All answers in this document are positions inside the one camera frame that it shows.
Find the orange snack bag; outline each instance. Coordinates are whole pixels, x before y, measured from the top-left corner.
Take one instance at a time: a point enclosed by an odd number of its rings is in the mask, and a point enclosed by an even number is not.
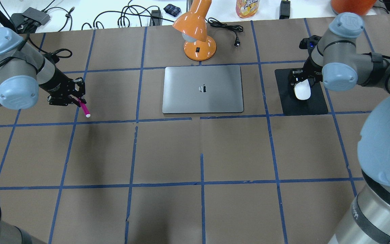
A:
[[[254,16],[258,10],[260,0],[237,0],[236,13],[240,18],[249,18]]]

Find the pink marker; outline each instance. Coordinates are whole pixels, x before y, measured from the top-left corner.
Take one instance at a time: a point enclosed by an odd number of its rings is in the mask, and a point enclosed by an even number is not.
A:
[[[88,111],[88,108],[85,105],[85,103],[83,103],[81,100],[79,100],[79,98],[78,98],[78,102],[81,105],[82,110],[84,110],[85,117],[89,118],[91,116],[91,114],[90,114],[90,111]]]

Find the mouse pad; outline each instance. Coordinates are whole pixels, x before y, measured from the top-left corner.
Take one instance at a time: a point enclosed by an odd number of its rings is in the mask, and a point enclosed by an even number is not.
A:
[[[313,85],[311,88],[311,97],[308,100],[299,100],[294,95],[293,87],[289,85],[288,74],[290,70],[291,68],[275,70],[284,114],[286,116],[327,114],[328,107],[320,83]]]

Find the desk lamp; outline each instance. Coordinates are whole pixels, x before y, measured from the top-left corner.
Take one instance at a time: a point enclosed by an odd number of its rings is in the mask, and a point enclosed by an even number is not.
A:
[[[189,11],[181,15],[172,25],[186,40],[183,50],[191,60],[208,60],[216,52],[216,42],[207,35],[205,22],[211,4],[212,0],[195,0]]]

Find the light blue joint cap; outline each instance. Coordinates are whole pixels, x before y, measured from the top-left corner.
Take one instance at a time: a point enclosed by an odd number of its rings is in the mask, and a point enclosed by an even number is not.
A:
[[[332,91],[347,91],[358,82],[358,74],[350,66],[331,62],[323,66],[323,85]]]
[[[31,76],[13,76],[0,85],[0,104],[6,108],[31,108],[38,100],[39,85]]]
[[[364,31],[364,20],[357,14],[345,12],[339,14],[329,24],[329,29],[334,34],[344,38],[357,38]]]
[[[0,55],[4,54],[21,43],[23,38],[9,28],[0,28]]]
[[[371,112],[361,131],[357,156],[362,170],[390,187],[390,97]]]

